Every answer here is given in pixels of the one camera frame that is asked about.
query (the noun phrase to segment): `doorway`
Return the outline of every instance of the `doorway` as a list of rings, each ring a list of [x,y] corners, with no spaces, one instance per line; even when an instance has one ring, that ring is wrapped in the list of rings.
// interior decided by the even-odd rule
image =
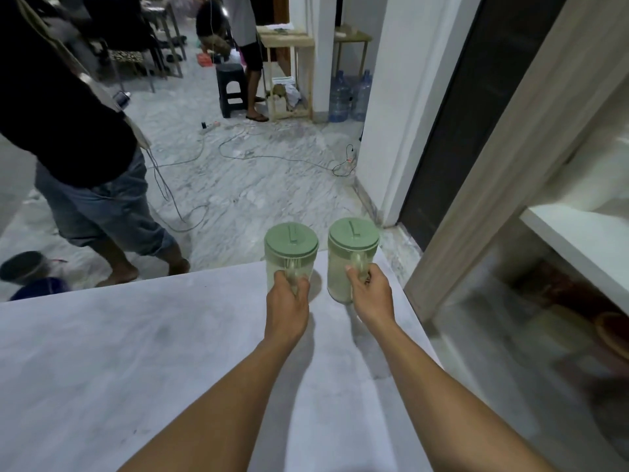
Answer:
[[[426,250],[566,0],[482,0],[400,214]]]

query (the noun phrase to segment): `plastic stool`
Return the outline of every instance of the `plastic stool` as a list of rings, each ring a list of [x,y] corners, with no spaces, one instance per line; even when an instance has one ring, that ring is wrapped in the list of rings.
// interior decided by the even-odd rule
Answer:
[[[240,64],[228,63],[216,65],[216,81],[224,118],[232,117],[232,110],[247,109],[247,78]],[[240,85],[240,92],[227,93],[227,85],[235,81]],[[229,99],[241,99],[242,102],[230,104]]]

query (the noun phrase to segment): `wooden shelf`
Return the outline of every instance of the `wooden shelf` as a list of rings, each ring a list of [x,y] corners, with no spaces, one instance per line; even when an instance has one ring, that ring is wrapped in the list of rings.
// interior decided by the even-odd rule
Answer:
[[[602,213],[537,205],[520,218],[629,314],[629,208]]]

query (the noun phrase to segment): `large water jug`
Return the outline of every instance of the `large water jug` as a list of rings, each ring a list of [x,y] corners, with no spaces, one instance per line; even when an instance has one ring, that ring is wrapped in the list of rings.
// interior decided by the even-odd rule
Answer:
[[[362,79],[356,85],[353,92],[352,99],[352,119],[356,121],[365,121],[367,117],[367,106],[369,106],[369,94],[371,93],[371,81],[372,76],[369,74],[369,70],[365,71]]]
[[[350,98],[352,90],[339,70],[330,86],[330,117],[331,123],[342,123],[350,115]]]

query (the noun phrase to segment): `blue bucket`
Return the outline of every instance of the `blue bucket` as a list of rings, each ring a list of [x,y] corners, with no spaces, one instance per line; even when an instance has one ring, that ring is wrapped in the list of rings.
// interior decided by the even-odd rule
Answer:
[[[49,294],[64,293],[66,291],[70,291],[70,287],[61,278],[41,278],[20,288],[9,301],[36,298],[37,296],[47,296]]]

